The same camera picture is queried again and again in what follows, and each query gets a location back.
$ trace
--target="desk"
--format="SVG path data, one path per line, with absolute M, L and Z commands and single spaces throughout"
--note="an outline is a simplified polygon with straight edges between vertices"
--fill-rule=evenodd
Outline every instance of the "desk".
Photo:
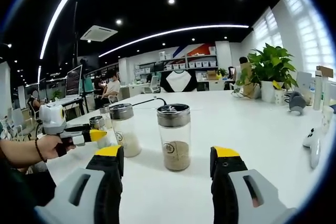
M 287 207 L 300 206 L 323 172 L 328 156 L 321 153 L 320 164 L 312 170 L 309 153 L 302 147 L 303 138 L 322 118 L 321 112 L 311 107 L 305 108 L 305 115 L 297 116 L 288 112 L 287 105 L 238 99 L 230 91 L 155 95 L 167 103 L 190 106 L 191 165 L 177 173 L 163 165 L 155 110 L 162 101 L 135 106 L 135 130 L 142 152 L 124 160 L 120 223 L 212 223 L 209 154 L 214 145 L 235 149 L 249 169 L 258 170 L 278 188 L 279 198 Z M 152 97 L 141 94 L 121 103 L 135 104 Z M 94 111 L 70 123 L 88 123 L 97 114 L 99 111 Z M 330 149 L 333 133 L 330 131 L 323 142 L 322 152 Z M 96 150 L 96 144 L 90 143 L 49 160 L 47 166 L 55 183 L 59 184 L 77 167 L 86 167 Z
M 143 84 L 130 84 L 120 87 L 120 93 L 122 95 L 122 99 L 127 99 L 130 97 L 134 97 L 138 94 L 141 94 L 144 87 L 149 87 L 150 83 Z
M 198 83 L 202 83 L 203 87 L 198 89 L 198 91 L 222 91 L 225 87 L 225 82 L 233 81 L 232 79 L 226 80 L 198 80 Z

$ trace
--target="jar lid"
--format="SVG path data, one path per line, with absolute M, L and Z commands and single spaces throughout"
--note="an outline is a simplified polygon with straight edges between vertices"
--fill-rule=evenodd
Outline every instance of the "jar lid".
M 105 105 L 105 106 L 101 107 L 101 108 L 99 109 L 100 114 L 109 113 L 109 112 L 110 112 L 110 108 L 109 108 L 109 106 L 110 106 L 110 105 L 108 104 L 108 105 Z
M 101 115 L 94 116 L 89 119 L 91 128 L 99 129 L 105 126 L 104 118 Z
M 190 123 L 190 107 L 185 104 L 167 104 L 157 109 L 157 122 L 163 127 L 181 127 Z
M 133 107 L 130 103 L 121 103 L 110 106 L 110 116 L 112 120 L 129 119 L 134 116 Z

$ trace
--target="cardboard box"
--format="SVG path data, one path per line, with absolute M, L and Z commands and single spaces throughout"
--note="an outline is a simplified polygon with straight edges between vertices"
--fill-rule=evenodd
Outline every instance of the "cardboard box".
M 207 74 L 208 74 L 208 81 L 216 81 L 217 80 L 215 70 L 209 70 L 209 71 L 207 71 Z
M 316 70 L 320 70 L 322 72 L 323 77 L 334 78 L 334 70 L 331 68 L 326 68 L 324 66 L 316 66 Z

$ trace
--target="game controller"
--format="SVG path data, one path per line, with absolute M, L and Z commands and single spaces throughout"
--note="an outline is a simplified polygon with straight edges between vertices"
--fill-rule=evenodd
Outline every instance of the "game controller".
M 310 166 L 313 169 L 319 164 L 322 138 L 321 128 L 312 128 L 308 136 L 303 140 L 303 146 L 310 148 Z

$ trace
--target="black ceiling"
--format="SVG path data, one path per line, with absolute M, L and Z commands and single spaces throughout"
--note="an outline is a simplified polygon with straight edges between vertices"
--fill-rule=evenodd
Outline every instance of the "black ceiling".
M 9 7 L 13 0 L 4 0 Z M 279 0 L 176 0 L 171 6 L 167 0 L 70 0 L 62 11 L 51 33 L 44 59 L 39 60 L 44 36 L 51 17 L 60 0 L 25 0 L 17 11 L 7 31 L 2 33 L 4 43 L 11 43 L 8 49 L 0 47 L 1 55 L 12 68 L 12 85 L 22 83 L 21 73 L 28 83 L 37 81 L 37 67 L 43 68 L 41 78 L 46 73 L 59 71 L 62 75 L 71 68 L 73 55 L 73 14 L 75 2 L 78 2 L 76 14 L 76 31 L 81 37 L 92 25 L 101 25 L 118 30 L 118 33 L 104 42 L 79 41 L 79 56 L 98 55 L 127 42 L 162 31 L 188 26 L 240 24 L 251 26 L 266 10 L 273 7 Z M 2 10 L 0 18 L 5 17 Z M 121 18 L 123 25 L 118 27 L 115 20 Z M 187 45 L 193 43 L 224 40 L 241 42 L 250 29 L 214 28 L 185 31 L 178 34 L 157 37 L 139 42 L 132 46 L 117 50 L 100 58 L 100 64 L 114 63 L 118 56 L 127 57 L 140 53 L 161 49 L 162 42 L 166 47 Z M 58 44 L 67 50 L 62 54 L 63 61 L 59 64 Z

